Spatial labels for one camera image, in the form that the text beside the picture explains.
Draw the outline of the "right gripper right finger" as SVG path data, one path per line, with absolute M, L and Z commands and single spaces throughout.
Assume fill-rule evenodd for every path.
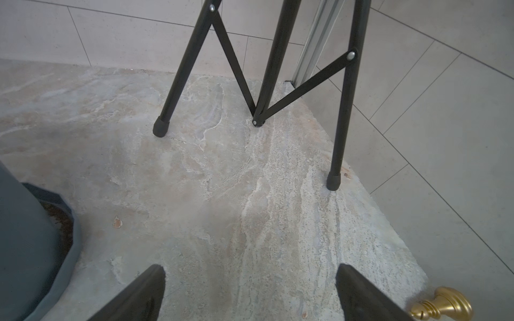
M 346 321 L 412 320 L 411 316 L 351 265 L 339 265 L 335 287 Z

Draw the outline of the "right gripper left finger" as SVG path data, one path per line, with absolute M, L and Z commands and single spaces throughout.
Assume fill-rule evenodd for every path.
M 165 292 L 165 270 L 154 264 L 101 308 L 89 321 L 157 320 Z

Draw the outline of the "blue plant pot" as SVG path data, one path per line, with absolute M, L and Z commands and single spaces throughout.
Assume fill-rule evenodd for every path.
M 1 319 L 25 320 L 52 287 L 60 236 L 40 202 L 1 165 Z

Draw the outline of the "black perforated music stand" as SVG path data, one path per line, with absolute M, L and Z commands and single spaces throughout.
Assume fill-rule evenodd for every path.
M 348 51 L 338 57 L 325 68 L 321 69 L 309 79 L 301 76 L 299 71 L 295 74 L 294 90 L 275 104 L 271 104 L 274 87 L 285 58 L 290 36 L 300 8 L 300 1 L 284 1 L 278 19 L 277 28 L 273 38 L 272 48 L 266 64 L 262 87 L 258 100 L 253 100 L 242 68 L 236 57 L 232 43 L 219 12 L 221 1 L 205 1 L 202 5 L 194 30 L 187 44 L 186 51 L 179 64 L 173 84 L 167 95 L 162 111 L 153 125 L 153 134 L 164 137 L 169 129 L 169 123 L 175 107 L 181 97 L 192 68 L 199 56 L 210 29 L 214 29 L 224 54 L 228 60 L 233 75 L 239 85 L 245 103 L 253 117 L 255 127 L 261 127 L 269 118 L 292 104 L 334 74 L 344 71 L 343 88 L 339 104 L 339 113 L 333 147 L 331 168 L 327 176 L 326 187 L 336 191 L 341 184 L 341 169 L 345 152 L 349 121 L 351 118 L 353 99 L 355 96 L 357 79 L 359 75 L 361 55 L 368 26 L 370 1 L 355 1 L 352 16 L 352 27 L 349 36 Z

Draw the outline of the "small brass fitting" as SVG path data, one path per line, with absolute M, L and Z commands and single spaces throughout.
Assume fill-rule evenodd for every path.
M 415 303 L 410 315 L 416 320 L 439 320 L 447 316 L 453 320 L 470 321 L 475 312 L 464 294 L 454 288 L 438 287 L 434 291 L 434 299 Z

